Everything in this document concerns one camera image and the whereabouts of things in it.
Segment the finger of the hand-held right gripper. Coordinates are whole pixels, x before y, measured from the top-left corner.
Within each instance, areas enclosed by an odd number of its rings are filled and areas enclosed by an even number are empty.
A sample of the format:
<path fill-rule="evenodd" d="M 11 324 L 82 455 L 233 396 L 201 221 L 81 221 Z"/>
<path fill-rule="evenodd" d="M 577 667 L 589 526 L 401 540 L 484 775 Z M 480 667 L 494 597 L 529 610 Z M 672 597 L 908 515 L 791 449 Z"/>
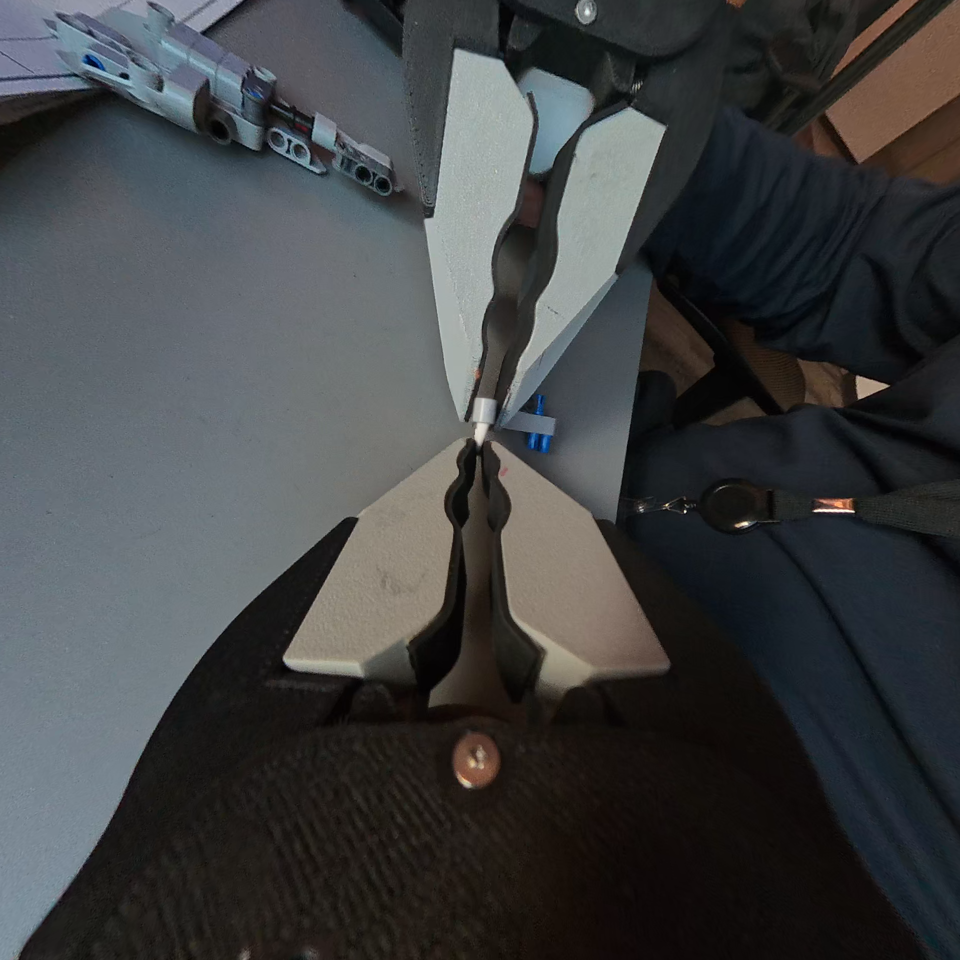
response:
<path fill-rule="evenodd" d="M 559 152 L 496 388 L 507 426 L 618 279 L 666 126 L 629 105 L 585 122 Z"/>
<path fill-rule="evenodd" d="M 537 132 L 534 102 L 506 64 L 453 52 L 433 214 L 424 220 L 443 365 L 458 416 L 492 426 L 498 403 L 481 390 L 495 267 L 519 215 Z"/>

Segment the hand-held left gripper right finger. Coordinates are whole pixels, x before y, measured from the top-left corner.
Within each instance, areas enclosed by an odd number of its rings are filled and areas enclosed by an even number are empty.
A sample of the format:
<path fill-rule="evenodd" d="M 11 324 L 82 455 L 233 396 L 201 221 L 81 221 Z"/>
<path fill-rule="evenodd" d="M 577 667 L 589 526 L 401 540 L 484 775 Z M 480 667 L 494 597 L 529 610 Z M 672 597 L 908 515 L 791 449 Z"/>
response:
<path fill-rule="evenodd" d="M 510 721 L 575 690 L 666 677 L 670 659 L 590 510 L 503 444 L 480 450 L 488 636 Z"/>

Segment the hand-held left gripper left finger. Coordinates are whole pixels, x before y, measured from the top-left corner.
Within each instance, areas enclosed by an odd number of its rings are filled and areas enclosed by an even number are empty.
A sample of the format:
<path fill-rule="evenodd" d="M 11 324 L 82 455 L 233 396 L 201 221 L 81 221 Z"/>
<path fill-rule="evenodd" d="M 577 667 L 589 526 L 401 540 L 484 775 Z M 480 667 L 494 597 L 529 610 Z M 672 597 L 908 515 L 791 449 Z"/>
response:
<path fill-rule="evenodd" d="M 360 512 L 284 666 L 429 696 L 461 652 L 475 469 L 458 440 Z"/>

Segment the grey lego jaw assembly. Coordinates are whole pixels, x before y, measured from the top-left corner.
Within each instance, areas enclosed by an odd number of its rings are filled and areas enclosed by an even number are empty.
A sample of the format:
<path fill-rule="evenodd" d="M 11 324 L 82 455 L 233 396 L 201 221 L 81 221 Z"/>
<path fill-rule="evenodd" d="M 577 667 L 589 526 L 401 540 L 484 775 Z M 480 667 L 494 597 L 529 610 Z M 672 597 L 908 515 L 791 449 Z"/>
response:
<path fill-rule="evenodd" d="M 498 404 L 492 397 L 478 395 L 472 402 L 469 422 L 472 425 L 474 422 L 489 424 L 486 441 L 493 438 L 497 431 L 518 432 L 525 436 L 528 450 L 544 454 L 550 451 L 556 432 L 556 419 L 546 414 L 546 397 L 538 392 L 505 420 L 499 418 Z"/>

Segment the person's right forearm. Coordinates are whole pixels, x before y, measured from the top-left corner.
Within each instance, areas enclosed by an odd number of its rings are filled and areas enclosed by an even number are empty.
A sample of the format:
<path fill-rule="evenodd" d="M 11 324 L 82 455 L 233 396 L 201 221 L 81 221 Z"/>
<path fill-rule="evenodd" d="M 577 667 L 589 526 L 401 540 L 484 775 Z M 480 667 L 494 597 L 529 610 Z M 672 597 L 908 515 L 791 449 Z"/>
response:
<path fill-rule="evenodd" d="M 776 350 L 958 402 L 957 184 L 824 157 L 724 107 L 644 250 Z"/>

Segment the grey lego motor assembly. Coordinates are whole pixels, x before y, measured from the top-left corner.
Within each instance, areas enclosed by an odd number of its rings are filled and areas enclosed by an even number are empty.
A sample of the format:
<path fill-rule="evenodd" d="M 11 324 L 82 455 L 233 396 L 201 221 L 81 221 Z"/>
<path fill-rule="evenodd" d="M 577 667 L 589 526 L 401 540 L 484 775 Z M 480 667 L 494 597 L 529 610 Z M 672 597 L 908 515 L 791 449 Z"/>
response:
<path fill-rule="evenodd" d="M 277 94 L 271 71 L 233 54 L 157 2 L 138 14 L 56 11 L 45 24 L 68 70 L 191 133 L 270 148 L 319 176 L 335 170 L 380 197 L 402 189 L 390 157 Z"/>

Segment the lego instruction booklet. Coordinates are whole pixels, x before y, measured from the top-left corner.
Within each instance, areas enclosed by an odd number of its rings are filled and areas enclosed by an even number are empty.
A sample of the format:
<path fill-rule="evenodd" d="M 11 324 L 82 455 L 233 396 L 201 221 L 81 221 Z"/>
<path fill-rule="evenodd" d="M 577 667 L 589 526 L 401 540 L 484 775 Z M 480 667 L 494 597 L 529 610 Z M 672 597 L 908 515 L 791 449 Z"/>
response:
<path fill-rule="evenodd" d="M 1 3 L 1 93 L 3 97 L 83 90 L 86 84 L 69 71 L 57 53 L 46 25 L 58 11 L 101 19 L 111 10 L 138 17 L 143 1 L 3 1 Z"/>

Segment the black badge reel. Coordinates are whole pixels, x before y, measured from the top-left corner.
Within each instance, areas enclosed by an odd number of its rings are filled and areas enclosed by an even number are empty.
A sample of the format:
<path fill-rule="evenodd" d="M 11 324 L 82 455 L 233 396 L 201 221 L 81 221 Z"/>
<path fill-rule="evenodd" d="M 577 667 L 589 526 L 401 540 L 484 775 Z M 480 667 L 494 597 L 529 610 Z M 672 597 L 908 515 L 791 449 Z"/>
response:
<path fill-rule="evenodd" d="M 659 513 L 696 515 L 709 528 L 726 535 L 746 534 L 777 521 L 773 491 L 738 478 L 715 482 L 696 497 L 621 497 L 616 521 L 624 526 L 634 518 Z"/>

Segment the person's dark blue torso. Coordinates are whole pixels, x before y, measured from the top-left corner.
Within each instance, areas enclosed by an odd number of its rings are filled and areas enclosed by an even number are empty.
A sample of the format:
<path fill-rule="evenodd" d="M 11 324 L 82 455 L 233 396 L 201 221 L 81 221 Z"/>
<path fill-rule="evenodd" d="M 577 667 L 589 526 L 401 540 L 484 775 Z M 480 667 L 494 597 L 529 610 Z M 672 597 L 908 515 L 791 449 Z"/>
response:
<path fill-rule="evenodd" d="M 813 497 L 958 479 L 958 363 L 944 353 L 844 409 L 672 429 L 641 374 L 626 495 L 743 478 Z M 774 692 L 873 878 L 926 954 L 958 958 L 958 540 L 828 516 L 720 534 L 655 514 L 627 529 Z"/>

